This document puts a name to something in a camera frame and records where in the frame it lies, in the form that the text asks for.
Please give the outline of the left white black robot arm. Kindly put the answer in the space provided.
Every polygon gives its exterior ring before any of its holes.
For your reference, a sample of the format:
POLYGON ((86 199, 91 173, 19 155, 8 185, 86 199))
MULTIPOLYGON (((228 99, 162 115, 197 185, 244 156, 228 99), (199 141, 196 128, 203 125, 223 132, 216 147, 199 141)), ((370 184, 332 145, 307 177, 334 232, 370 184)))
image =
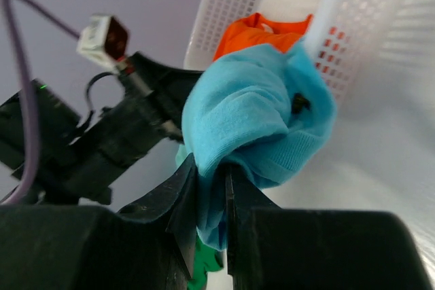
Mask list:
POLYGON ((9 203, 111 202, 111 184, 161 140, 182 142, 181 113, 201 73, 140 53, 110 73, 121 85, 114 107, 80 116, 35 79, 1 106, 1 162, 21 180, 9 203))

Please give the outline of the white perforated plastic basket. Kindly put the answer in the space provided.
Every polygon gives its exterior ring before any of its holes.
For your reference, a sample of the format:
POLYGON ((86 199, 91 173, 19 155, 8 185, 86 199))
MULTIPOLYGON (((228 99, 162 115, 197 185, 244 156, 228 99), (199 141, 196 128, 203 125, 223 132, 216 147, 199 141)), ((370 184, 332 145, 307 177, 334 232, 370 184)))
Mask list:
POLYGON ((256 12, 313 16, 305 48, 339 101, 357 80, 397 84, 434 71, 434 0, 201 0, 184 67, 205 69, 227 27, 256 12))

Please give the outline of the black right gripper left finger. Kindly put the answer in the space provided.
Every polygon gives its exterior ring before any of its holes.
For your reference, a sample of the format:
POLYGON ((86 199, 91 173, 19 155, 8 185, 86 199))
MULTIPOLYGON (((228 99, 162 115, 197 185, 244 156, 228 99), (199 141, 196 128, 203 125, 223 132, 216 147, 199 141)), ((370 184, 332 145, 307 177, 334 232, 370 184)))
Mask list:
POLYGON ((196 163, 189 154, 166 181, 118 211, 129 220, 162 230, 166 245, 188 279, 194 274, 196 180, 196 163))

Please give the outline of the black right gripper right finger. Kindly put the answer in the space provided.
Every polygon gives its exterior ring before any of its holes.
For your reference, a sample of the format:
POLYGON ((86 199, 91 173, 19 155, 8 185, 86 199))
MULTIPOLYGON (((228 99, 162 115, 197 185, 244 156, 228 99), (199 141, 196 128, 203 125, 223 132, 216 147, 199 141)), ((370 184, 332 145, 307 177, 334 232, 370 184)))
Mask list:
POLYGON ((257 188, 235 164, 224 166, 227 265, 234 289, 255 289, 257 263, 254 210, 277 205, 257 188))

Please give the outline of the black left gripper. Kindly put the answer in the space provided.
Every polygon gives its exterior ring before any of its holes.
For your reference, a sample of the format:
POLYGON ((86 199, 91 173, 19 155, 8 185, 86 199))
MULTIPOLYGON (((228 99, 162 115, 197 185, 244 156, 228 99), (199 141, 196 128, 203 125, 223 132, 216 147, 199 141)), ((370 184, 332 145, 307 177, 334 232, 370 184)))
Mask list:
POLYGON ((81 198, 111 203, 110 185, 163 139, 182 143, 181 113, 201 71, 178 69, 139 52, 117 64, 123 99, 68 148, 73 158, 54 173, 44 202, 81 198))

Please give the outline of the teal t-shirt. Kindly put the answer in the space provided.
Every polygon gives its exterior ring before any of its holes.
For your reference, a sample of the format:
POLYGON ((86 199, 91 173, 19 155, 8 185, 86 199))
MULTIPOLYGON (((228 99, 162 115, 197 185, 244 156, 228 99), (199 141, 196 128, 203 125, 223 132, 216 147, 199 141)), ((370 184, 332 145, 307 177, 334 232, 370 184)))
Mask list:
POLYGON ((194 156, 200 239, 227 247, 225 187, 220 164, 240 165, 258 188, 297 175, 328 141, 335 99, 302 42, 286 52, 267 43, 216 60, 191 91, 182 113, 184 143, 175 161, 194 156))

